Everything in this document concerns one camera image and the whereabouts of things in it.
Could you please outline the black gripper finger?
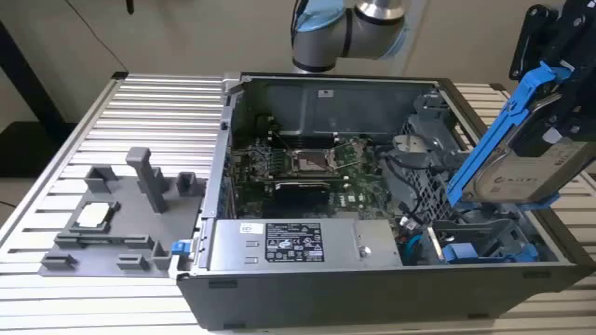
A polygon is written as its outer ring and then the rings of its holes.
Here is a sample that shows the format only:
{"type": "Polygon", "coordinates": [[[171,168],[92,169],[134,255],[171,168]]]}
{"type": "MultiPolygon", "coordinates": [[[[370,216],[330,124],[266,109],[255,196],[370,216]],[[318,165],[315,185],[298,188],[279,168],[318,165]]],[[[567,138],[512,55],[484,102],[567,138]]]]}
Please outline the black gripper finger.
{"type": "Polygon", "coordinates": [[[546,140],[554,130],[574,142],[595,141],[595,67],[584,66],[560,85],[560,98],[534,113],[515,140],[519,156],[542,156],[558,140],[546,140]]]}
{"type": "Polygon", "coordinates": [[[511,79],[522,79],[530,70],[539,67],[550,41],[551,27],[558,18],[558,10],[544,5],[532,5],[528,8],[511,61],[511,79]]]}

